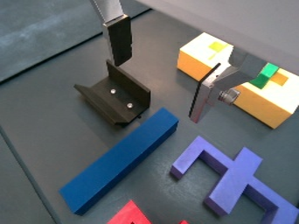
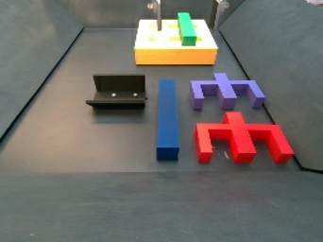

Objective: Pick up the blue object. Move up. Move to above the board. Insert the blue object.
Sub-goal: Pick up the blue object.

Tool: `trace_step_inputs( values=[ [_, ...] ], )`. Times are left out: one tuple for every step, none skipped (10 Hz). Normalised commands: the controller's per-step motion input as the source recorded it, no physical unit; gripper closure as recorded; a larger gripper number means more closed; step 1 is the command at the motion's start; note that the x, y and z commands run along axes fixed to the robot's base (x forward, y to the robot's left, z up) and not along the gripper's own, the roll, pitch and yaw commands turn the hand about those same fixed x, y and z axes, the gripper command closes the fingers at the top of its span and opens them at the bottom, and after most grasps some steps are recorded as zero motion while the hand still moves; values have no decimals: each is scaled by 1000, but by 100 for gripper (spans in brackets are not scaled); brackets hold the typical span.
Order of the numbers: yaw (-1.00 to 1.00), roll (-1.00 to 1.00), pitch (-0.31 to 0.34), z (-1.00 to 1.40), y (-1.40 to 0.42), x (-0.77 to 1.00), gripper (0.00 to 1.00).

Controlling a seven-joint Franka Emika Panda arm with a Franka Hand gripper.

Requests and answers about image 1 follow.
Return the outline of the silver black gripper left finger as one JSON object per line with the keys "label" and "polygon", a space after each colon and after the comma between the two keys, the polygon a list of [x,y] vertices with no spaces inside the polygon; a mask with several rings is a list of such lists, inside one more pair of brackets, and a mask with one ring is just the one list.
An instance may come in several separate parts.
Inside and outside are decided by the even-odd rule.
{"label": "silver black gripper left finger", "polygon": [[90,0],[98,13],[114,64],[119,67],[132,58],[131,17],[119,0]]}

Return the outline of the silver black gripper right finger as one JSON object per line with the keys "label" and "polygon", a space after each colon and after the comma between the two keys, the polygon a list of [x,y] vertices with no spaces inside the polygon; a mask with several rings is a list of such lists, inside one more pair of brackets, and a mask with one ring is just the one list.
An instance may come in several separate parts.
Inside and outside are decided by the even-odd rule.
{"label": "silver black gripper right finger", "polygon": [[235,87],[254,80],[267,62],[254,54],[234,47],[224,50],[214,60],[216,65],[199,81],[188,117],[196,123],[216,101],[231,105],[239,97]]}

